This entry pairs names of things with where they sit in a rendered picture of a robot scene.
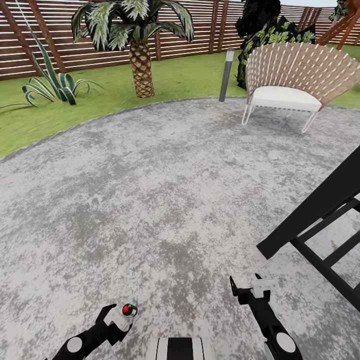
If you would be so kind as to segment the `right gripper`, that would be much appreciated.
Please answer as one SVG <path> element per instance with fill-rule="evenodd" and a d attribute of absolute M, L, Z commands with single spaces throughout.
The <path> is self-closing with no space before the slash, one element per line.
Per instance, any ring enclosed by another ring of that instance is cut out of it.
<path fill-rule="evenodd" d="M 257 273 L 255 273 L 255 276 L 259 280 L 263 279 Z M 263 311 L 267 311 L 268 309 L 270 309 L 273 312 L 269 304 L 270 296 L 271 296 L 270 290 L 265 290 L 263 292 L 263 296 L 264 296 L 263 298 L 255 298 L 250 288 L 237 288 L 232 276 L 229 277 L 229 280 L 230 280 L 233 296 L 238 297 L 238 302 L 240 305 L 249 305 L 256 321 L 257 321 L 257 315 L 262 313 Z"/>

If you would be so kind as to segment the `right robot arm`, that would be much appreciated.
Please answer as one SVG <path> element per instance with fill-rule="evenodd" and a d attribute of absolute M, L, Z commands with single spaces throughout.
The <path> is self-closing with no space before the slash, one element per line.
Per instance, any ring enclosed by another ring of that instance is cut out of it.
<path fill-rule="evenodd" d="M 238 297 L 240 305 L 249 305 L 262 335 L 267 339 L 264 343 L 267 360 L 303 360 L 296 342 L 269 304 L 271 290 L 278 288 L 278 281 L 274 278 L 262 278 L 257 273 L 255 276 L 257 279 L 250 281 L 252 288 L 237 288 L 232 276 L 229 280 L 233 296 Z"/>

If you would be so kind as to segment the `insectifuge atomizer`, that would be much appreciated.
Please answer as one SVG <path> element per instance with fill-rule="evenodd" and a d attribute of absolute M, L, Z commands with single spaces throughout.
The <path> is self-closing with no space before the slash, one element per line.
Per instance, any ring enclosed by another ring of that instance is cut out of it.
<path fill-rule="evenodd" d="M 55 2 L 55 0 L 46 0 L 47 2 Z M 138 308 L 135 305 L 125 305 L 122 314 L 129 317 L 135 317 L 137 315 Z"/>

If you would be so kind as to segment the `robot trunk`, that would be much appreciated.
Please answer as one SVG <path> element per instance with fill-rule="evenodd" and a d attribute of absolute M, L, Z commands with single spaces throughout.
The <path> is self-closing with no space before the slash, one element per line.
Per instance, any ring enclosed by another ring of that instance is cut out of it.
<path fill-rule="evenodd" d="M 208 337 L 153 337 L 145 360 L 215 360 Z"/>

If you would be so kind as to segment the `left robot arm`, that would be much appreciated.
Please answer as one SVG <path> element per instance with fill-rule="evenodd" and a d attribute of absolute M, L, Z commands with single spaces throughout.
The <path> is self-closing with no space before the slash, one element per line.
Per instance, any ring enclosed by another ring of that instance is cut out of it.
<path fill-rule="evenodd" d="M 104 306 L 95 320 L 95 325 L 70 338 L 52 360 L 85 360 L 97 347 L 108 341 L 113 346 L 122 341 L 133 323 L 129 323 L 117 304 Z"/>

